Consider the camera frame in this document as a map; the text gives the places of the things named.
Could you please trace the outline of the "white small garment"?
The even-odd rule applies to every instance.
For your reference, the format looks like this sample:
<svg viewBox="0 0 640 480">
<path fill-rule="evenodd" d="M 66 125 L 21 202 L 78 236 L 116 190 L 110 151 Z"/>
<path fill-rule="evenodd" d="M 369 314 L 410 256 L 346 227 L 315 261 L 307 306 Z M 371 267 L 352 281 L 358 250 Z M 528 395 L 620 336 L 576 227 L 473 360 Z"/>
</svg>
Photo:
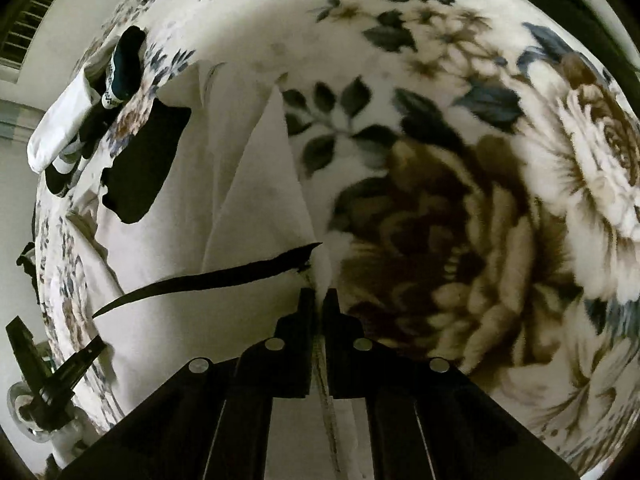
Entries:
<svg viewBox="0 0 640 480">
<path fill-rule="evenodd" d="M 194 358 L 221 362 L 269 337 L 293 312 L 299 289 L 323 284 L 328 253 L 312 224 L 274 79 L 242 64 L 197 62 L 158 92 L 144 124 L 148 142 L 126 153 L 131 191 L 152 174 L 162 148 L 170 167 L 149 210 L 122 222 L 96 156 L 66 221 L 88 280 L 88 310 L 106 342 L 106 383 L 130 412 Z M 172 292 L 118 306 L 116 299 L 168 278 L 268 260 L 314 246 L 308 272 L 250 284 Z"/>
</svg>

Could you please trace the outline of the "beige folded sock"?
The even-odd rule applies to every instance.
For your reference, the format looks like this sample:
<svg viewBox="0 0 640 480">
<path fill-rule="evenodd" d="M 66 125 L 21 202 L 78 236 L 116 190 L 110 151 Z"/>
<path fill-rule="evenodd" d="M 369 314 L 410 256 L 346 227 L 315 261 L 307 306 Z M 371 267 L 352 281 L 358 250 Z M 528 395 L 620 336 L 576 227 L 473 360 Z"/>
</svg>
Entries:
<svg viewBox="0 0 640 480">
<path fill-rule="evenodd" d="M 28 140 L 27 161 L 35 174 L 41 174 L 66 148 L 99 99 L 99 92 L 81 70 L 44 113 Z"/>
</svg>

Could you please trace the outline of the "floral bed blanket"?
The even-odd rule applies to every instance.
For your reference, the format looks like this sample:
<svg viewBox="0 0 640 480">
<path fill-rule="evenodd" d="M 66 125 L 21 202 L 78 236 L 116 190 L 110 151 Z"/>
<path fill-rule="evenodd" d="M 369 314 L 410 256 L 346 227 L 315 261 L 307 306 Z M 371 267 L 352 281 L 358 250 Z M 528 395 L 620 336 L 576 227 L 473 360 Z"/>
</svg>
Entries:
<svg viewBox="0 0 640 480">
<path fill-rule="evenodd" d="M 77 61 L 90 84 L 143 29 L 139 90 L 64 196 L 38 186 L 36 266 L 52 356 L 100 336 L 66 216 L 96 156 L 139 221 L 169 148 L 131 190 L 126 153 L 197 62 L 280 89 L 334 289 L 364 336 L 454 364 L 571 466 L 602 479 L 639 420 L 639 122 L 608 66 L 528 0 L 124 0 Z M 308 272 L 314 246 L 168 278 L 118 306 Z M 74 400 L 96 431 L 129 412 L 98 362 Z"/>
</svg>

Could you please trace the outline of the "dark striped sock pile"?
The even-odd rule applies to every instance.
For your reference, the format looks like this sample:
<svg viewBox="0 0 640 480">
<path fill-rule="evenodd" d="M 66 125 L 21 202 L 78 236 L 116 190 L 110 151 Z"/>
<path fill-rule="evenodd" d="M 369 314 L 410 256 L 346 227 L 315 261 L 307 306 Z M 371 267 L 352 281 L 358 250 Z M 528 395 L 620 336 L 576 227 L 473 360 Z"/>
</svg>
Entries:
<svg viewBox="0 0 640 480">
<path fill-rule="evenodd" d="M 99 99 L 90 106 L 74 135 L 55 153 L 44 176 L 48 190 L 64 196 L 91 158 L 96 144 L 107 133 L 122 106 L 139 90 L 142 78 L 140 49 L 146 33 L 130 26 L 120 36 L 108 58 L 104 71 L 99 73 L 90 88 Z"/>
</svg>

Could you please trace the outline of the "barred window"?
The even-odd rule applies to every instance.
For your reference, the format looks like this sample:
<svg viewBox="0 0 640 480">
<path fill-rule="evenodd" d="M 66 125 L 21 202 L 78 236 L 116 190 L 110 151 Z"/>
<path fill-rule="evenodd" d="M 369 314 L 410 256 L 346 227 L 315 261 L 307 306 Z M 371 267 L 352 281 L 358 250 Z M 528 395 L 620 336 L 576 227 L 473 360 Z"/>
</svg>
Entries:
<svg viewBox="0 0 640 480">
<path fill-rule="evenodd" d="M 21 70 L 35 34 L 54 0 L 26 0 L 1 32 L 1 66 Z"/>
</svg>

